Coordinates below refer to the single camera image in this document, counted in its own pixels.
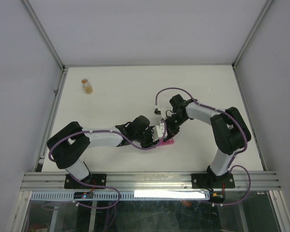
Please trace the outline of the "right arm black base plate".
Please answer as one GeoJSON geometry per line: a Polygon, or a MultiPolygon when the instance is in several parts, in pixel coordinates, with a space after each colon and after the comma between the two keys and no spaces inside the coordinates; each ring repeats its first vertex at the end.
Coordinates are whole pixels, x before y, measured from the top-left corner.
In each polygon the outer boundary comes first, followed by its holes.
{"type": "Polygon", "coordinates": [[[215,176],[208,173],[191,174],[191,184],[193,189],[233,189],[235,182],[233,175],[229,172],[222,176],[215,176]]]}

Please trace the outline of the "clear bottle yellow capsules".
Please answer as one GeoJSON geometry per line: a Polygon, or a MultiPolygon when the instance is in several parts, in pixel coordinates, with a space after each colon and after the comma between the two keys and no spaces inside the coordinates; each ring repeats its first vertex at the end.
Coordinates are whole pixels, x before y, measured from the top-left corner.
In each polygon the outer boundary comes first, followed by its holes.
{"type": "Polygon", "coordinates": [[[91,83],[88,81],[86,84],[82,84],[83,90],[86,94],[91,94],[93,92],[93,88],[91,83]]]}

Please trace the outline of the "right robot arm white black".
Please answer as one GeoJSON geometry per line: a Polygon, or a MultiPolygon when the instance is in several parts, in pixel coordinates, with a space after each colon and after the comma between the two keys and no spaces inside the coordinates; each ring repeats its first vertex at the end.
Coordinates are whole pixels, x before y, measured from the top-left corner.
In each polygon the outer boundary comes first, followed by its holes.
{"type": "Polygon", "coordinates": [[[187,120],[197,119],[211,126],[217,152],[212,163],[207,167],[206,174],[196,179],[199,188],[213,191],[228,184],[228,168],[235,156],[247,149],[251,133],[239,110],[230,107],[225,110],[214,109],[194,100],[185,100],[177,94],[169,100],[172,115],[165,119],[167,136],[164,141],[175,137],[180,126],[187,120]]]}

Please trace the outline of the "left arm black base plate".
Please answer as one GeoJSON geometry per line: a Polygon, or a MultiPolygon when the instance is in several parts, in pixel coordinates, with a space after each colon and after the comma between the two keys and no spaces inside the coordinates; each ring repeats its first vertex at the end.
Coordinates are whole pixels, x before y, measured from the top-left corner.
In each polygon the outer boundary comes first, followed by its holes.
{"type": "MultiPolygon", "coordinates": [[[[105,186],[106,185],[106,174],[90,174],[85,179],[81,180],[81,182],[89,185],[97,185],[97,186],[105,186]]],[[[65,176],[65,189],[91,189],[92,187],[82,185],[75,181],[70,174],[66,174],[65,176]]]]}

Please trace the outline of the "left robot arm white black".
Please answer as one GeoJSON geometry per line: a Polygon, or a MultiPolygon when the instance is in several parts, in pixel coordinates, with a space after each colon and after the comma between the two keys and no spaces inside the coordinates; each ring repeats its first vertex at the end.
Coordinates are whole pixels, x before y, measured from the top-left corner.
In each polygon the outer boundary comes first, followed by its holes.
{"type": "Polygon", "coordinates": [[[151,126],[144,116],[110,129],[85,129],[73,121],[47,141],[48,158],[59,169],[64,169],[82,188],[91,184],[92,175],[80,160],[82,154],[93,147],[123,147],[131,145],[139,150],[150,150],[163,143],[167,135],[166,122],[151,126]]]}

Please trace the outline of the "pink weekly pill organizer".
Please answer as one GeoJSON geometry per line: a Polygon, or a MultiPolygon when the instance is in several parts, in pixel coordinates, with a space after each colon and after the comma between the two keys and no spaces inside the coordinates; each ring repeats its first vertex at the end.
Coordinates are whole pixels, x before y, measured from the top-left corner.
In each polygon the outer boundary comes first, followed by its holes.
{"type": "Polygon", "coordinates": [[[171,139],[169,139],[169,140],[167,140],[167,141],[162,141],[162,142],[159,144],[159,146],[173,145],[173,144],[174,144],[174,139],[171,138],[171,139]]]}

